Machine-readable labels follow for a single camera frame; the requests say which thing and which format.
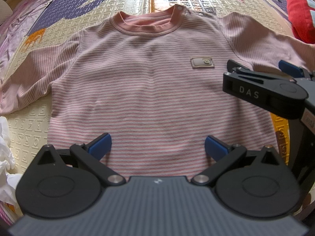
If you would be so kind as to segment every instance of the gray ribbed surface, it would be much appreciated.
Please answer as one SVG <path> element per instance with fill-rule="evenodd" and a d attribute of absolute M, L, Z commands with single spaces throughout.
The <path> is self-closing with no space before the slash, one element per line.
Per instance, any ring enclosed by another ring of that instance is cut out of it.
<path fill-rule="evenodd" d="M 300 236 L 307 229 L 292 217 L 252 221 L 223 208 L 206 187 L 186 178 L 132 177 L 108 188 L 89 210 L 63 220 L 24 216 L 14 236 Z"/>

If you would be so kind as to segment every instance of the pink collar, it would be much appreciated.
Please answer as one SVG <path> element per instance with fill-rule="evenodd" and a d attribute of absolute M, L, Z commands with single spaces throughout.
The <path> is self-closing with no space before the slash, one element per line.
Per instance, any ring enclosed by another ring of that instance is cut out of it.
<path fill-rule="evenodd" d="M 136 16 L 120 11 L 110 20 L 119 31 L 126 34 L 161 35 L 179 27 L 186 10 L 185 6 L 175 4 L 165 11 Z"/>

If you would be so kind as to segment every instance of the red fabric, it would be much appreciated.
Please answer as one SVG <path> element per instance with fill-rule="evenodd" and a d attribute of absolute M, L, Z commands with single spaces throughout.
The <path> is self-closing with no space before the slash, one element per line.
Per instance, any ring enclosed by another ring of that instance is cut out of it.
<path fill-rule="evenodd" d="M 314 44 L 315 27 L 310 10 L 315 9 L 308 5 L 307 0 L 287 0 L 287 8 L 294 36 L 303 42 Z"/>

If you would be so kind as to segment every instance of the pink bed sheet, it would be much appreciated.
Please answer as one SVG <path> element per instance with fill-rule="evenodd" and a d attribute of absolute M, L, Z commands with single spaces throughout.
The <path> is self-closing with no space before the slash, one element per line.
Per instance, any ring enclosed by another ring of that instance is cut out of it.
<path fill-rule="evenodd" d="M 13 15 L 0 26 L 0 77 L 3 79 L 8 62 L 23 37 L 52 0 L 22 0 Z"/>

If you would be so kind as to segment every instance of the pink striped shirt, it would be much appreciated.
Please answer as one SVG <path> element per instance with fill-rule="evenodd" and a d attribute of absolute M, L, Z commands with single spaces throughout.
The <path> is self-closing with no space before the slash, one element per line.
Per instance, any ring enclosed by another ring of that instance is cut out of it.
<path fill-rule="evenodd" d="M 209 134 L 249 149 L 277 145 L 267 111 L 222 91 L 228 59 L 277 73 L 281 59 L 314 69 L 314 54 L 239 13 L 218 18 L 179 5 L 120 12 L 30 52 L 1 86 L 0 113 L 51 91 L 48 143 L 56 148 L 109 132 L 112 150 L 101 161 L 123 176 L 191 177 L 209 165 Z M 201 57 L 215 67 L 193 68 L 191 58 Z"/>

